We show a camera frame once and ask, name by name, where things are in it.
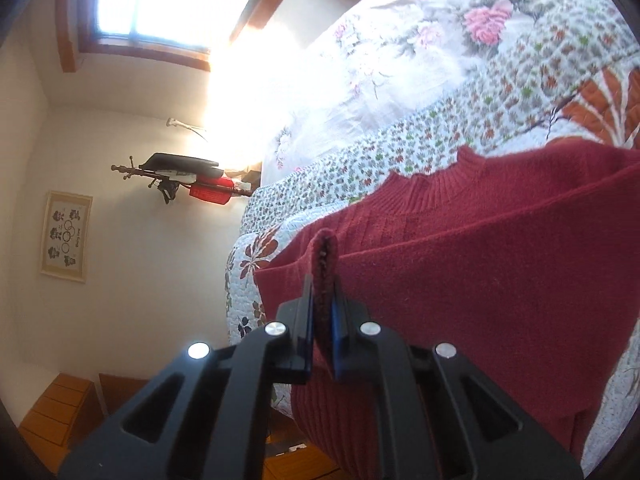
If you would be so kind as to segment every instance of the picture frame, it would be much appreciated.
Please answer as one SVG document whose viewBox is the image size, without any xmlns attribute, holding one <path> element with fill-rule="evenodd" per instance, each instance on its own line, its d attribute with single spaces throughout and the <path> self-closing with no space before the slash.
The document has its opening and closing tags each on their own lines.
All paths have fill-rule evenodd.
<svg viewBox="0 0 640 480">
<path fill-rule="evenodd" d="M 86 236 L 93 197 L 49 191 L 42 227 L 40 272 L 86 281 Z"/>
</svg>

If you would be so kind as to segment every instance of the folded sweater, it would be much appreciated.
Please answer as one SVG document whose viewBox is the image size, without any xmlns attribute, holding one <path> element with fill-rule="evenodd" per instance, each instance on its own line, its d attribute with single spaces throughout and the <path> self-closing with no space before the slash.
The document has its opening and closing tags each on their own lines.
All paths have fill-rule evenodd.
<svg viewBox="0 0 640 480">
<path fill-rule="evenodd" d="M 461 148 L 430 176 L 391 174 L 255 273 L 268 319 L 305 274 L 318 282 L 316 236 L 337 241 L 343 289 L 375 321 L 411 345 L 456 345 L 580 459 L 639 314 L 640 152 L 581 140 L 499 158 Z M 369 389 L 315 365 L 292 390 L 298 425 L 349 473 L 377 478 Z"/>
</svg>

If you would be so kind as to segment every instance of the floral bed sheet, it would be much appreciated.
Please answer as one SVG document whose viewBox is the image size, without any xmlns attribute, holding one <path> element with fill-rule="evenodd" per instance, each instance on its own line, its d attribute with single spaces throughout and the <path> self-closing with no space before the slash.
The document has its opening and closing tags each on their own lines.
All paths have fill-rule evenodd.
<svg viewBox="0 0 640 480">
<path fill-rule="evenodd" d="M 434 104 L 562 0 L 362 0 L 286 77 L 262 185 Z"/>
<path fill-rule="evenodd" d="M 395 171 L 433 173 L 457 148 L 497 156 L 581 136 L 640 148 L 640 46 L 610 0 L 559 0 L 509 48 L 498 51 L 434 104 L 360 137 L 261 187 L 242 219 L 225 271 L 230 342 L 265 323 L 253 273 L 304 226 L 373 192 Z M 587 441 L 586 474 L 604 457 L 640 399 L 640 323 L 610 378 Z M 290 390 L 273 404 L 290 413 Z"/>
</svg>

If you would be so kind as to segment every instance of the pink flower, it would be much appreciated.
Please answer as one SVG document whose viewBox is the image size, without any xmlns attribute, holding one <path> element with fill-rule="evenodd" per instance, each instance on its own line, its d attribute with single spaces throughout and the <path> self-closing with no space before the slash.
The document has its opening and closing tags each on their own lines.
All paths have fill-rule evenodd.
<svg viewBox="0 0 640 480">
<path fill-rule="evenodd" d="M 466 30 L 476 43 L 495 46 L 500 43 L 504 23 L 511 17 L 513 5 L 509 0 L 498 0 L 491 9 L 478 7 L 465 14 Z"/>
<path fill-rule="evenodd" d="M 443 37 L 444 30 L 438 22 L 427 22 L 426 26 L 418 32 L 415 44 L 427 48 L 428 46 L 439 44 Z"/>
<path fill-rule="evenodd" d="M 344 32 L 347 30 L 347 25 L 345 23 L 340 23 L 334 30 L 334 36 L 336 40 L 340 40 L 341 37 L 344 36 Z"/>
</svg>

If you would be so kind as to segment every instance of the wooden dresser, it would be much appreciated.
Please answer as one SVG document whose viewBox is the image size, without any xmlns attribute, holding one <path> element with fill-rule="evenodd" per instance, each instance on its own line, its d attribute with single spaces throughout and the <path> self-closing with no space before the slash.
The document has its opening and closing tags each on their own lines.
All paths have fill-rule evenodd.
<svg viewBox="0 0 640 480">
<path fill-rule="evenodd" d="M 95 385 L 60 374 L 22 420 L 18 431 L 53 473 L 63 458 L 104 420 Z"/>
</svg>

